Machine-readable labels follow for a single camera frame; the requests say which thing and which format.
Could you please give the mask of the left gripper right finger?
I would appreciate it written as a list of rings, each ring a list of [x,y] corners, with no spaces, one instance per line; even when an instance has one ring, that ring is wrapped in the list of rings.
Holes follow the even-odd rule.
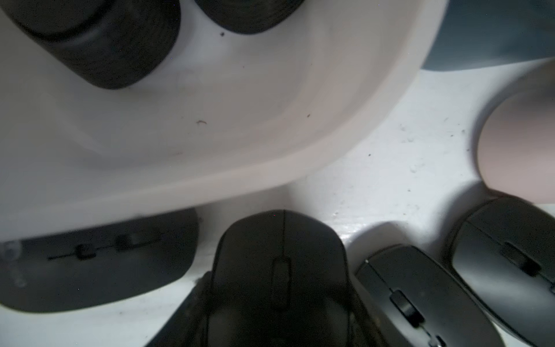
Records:
[[[359,327],[360,335],[364,337],[366,346],[389,346],[378,325],[368,314],[354,286],[351,286],[351,310]]]

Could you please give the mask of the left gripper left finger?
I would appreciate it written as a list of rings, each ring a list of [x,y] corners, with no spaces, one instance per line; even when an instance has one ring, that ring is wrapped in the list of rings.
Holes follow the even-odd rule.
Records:
[[[166,324],[145,345],[146,347],[204,346],[206,318],[212,272],[198,279],[195,287]]]

